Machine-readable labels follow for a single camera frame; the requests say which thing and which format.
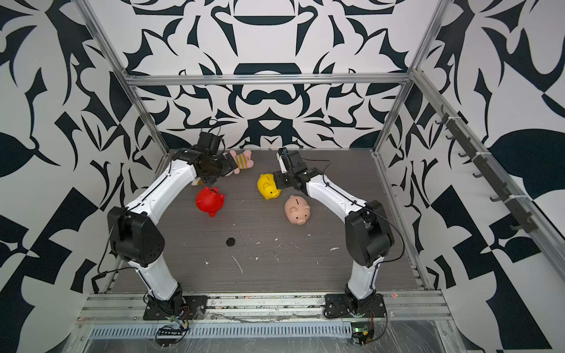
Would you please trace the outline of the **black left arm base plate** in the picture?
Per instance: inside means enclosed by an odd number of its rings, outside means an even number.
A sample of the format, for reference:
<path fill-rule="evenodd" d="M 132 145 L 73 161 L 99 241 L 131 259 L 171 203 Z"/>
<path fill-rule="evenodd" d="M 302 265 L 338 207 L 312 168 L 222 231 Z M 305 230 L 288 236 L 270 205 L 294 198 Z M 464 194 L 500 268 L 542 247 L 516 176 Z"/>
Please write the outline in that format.
<path fill-rule="evenodd" d="M 207 300 L 208 297 L 204 295 L 176 295 L 169 301 L 161 301 L 147 295 L 143 319 L 157 321 L 171 319 L 173 316 L 179 320 L 201 319 L 206 313 Z"/>

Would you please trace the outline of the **red piggy bank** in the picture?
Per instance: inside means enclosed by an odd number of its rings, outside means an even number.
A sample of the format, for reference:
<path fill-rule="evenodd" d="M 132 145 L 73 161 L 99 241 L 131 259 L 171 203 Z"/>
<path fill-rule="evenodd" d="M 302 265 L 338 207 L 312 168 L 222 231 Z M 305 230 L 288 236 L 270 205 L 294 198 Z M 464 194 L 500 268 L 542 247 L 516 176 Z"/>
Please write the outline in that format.
<path fill-rule="evenodd" d="M 205 187 L 196 198 L 196 206 L 199 210 L 207 213 L 210 217 L 215 217 L 225 203 L 225 195 L 218 188 Z"/>

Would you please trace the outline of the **pink piggy bank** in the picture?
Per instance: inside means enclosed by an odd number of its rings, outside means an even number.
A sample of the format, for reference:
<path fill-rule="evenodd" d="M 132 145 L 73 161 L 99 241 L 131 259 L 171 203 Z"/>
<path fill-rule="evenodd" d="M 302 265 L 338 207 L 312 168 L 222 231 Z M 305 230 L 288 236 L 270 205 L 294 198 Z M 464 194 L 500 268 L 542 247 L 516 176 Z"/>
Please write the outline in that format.
<path fill-rule="evenodd" d="M 285 203 L 285 215 L 292 224 L 306 224 L 310 218 L 310 205 L 300 196 L 290 196 Z"/>

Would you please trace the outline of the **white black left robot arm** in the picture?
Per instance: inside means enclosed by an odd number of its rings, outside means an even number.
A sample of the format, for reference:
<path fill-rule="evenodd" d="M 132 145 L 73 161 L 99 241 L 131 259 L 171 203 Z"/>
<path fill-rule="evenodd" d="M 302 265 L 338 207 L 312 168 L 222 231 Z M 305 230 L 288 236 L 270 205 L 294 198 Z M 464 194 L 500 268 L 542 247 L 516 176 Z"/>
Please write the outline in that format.
<path fill-rule="evenodd" d="M 213 184 L 238 170 L 233 151 L 179 149 L 164 172 L 138 198 L 107 215 L 111 252 L 135 269 L 148 291 L 148 301 L 172 316 L 183 306 L 182 287 L 164 258 L 165 239 L 157 225 L 167 207 L 195 179 Z"/>

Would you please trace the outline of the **yellow piggy bank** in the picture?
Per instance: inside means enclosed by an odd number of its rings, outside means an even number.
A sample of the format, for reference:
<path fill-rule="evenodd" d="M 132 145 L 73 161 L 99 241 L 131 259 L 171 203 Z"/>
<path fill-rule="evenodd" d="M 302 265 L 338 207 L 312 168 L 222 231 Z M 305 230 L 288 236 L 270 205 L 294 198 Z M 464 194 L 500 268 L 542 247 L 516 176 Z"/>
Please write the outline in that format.
<path fill-rule="evenodd" d="M 281 190 L 276 187 L 273 174 L 260 175 L 257 181 L 257 189 L 265 200 L 276 199 L 281 194 Z"/>

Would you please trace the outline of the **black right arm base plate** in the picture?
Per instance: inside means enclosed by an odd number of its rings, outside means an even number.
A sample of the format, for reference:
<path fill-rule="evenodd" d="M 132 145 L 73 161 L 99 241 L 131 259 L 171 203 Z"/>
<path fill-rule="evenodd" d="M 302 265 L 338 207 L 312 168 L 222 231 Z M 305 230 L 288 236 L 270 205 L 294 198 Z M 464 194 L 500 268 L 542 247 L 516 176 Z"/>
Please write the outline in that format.
<path fill-rule="evenodd" d="M 356 299 L 352 294 L 326 294 L 323 315 L 326 319 L 383 318 L 388 314 L 383 296 L 373 293 L 365 299 Z"/>

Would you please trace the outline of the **right base circuit board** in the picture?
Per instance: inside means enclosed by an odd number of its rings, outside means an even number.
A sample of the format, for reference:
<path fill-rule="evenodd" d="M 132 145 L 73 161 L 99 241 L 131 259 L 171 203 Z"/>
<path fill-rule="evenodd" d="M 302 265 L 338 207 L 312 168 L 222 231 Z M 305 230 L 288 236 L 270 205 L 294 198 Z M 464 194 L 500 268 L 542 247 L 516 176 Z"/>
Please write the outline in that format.
<path fill-rule="evenodd" d="M 351 341 L 358 346 L 370 343 L 375 335 L 374 325 L 369 322 L 352 322 L 351 329 Z"/>

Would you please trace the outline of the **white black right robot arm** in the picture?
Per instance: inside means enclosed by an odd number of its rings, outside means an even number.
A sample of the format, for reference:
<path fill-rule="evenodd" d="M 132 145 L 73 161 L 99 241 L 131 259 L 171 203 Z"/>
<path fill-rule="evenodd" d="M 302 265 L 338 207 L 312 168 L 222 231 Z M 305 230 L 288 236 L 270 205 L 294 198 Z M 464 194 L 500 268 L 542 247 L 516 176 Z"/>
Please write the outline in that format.
<path fill-rule="evenodd" d="M 347 251 L 353 259 L 345 294 L 361 307 L 375 293 L 379 267 L 394 245 L 392 226 L 381 203 L 367 202 L 338 187 L 319 169 L 274 174 L 278 188 L 294 188 L 322 203 L 344 222 Z"/>

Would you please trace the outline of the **pink striped plush toy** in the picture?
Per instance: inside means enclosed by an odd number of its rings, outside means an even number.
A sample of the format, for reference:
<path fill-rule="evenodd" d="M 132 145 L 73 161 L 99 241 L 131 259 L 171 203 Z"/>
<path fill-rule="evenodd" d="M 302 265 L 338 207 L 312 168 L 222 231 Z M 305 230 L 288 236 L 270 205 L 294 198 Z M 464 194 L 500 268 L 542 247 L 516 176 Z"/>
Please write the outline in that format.
<path fill-rule="evenodd" d="M 237 153 L 234 150 L 231 150 L 229 152 L 226 152 L 225 155 L 231 155 L 236 164 L 237 164 L 237 168 L 234 171 L 231 171 L 230 173 L 227 174 L 227 177 L 232 175 L 232 174 L 240 174 L 240 172 L 242 170 L 245 169 L 251 169 L 255 162 L 252 160 L 252 151 L 251 150 L 244 150 L 242 153 Z"/>

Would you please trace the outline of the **base circuit board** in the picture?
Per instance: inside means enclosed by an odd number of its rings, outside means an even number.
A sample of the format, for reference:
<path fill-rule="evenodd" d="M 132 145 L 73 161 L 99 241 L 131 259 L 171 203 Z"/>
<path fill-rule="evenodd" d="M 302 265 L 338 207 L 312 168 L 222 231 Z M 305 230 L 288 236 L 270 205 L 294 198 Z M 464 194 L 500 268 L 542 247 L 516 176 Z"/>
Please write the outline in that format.
<path fill-rule="evenodd" d="M 154 334 L 154 342 L 159 347 L 169 347 L 178 344 L 188 333 L 188 327 L 177 327 L 166 325 L 157 329 Z"/>
<path fill-rule="evenodd" d="M 369 322 L 352 322 L 351 329 L 351 341 L 358 346 L 370 343 L 375 335 L 374 325 Z"/>

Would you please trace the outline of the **aluminium frame front rail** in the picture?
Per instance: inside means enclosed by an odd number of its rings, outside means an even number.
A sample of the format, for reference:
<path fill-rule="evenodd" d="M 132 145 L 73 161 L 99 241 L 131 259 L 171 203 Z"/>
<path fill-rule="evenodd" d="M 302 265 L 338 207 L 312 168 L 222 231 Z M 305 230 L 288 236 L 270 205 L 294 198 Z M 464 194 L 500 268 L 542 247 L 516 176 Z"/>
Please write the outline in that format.
<path fill-rule="evenodd" d="M 388 318 L 403 321 L 452 320 L 440 291 L 383 291 Z M 324 292 L 187 294 L 188 319 L 202 322 L 290 322 L 324 320 L 329 307 Z M 95 294 L 88 297 L 79 320 L 122 323 L 163 319 L 166 316 L 149 306 L 144 294 Z"/>

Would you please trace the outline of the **left base circuit board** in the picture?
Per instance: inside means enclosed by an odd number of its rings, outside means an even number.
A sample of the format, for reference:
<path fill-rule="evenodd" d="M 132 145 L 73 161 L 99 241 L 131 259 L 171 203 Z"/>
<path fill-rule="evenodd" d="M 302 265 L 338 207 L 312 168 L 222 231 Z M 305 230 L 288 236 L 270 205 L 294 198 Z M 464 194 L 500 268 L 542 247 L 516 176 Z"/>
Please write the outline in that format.
<path fill-rule="evenodd" d="M 157 329 L 154 334 L 154 342 L 159 347 L 169 347 L 178 344 L 188 333 L 188 327 L 177 327 L 166 325 Z"/>

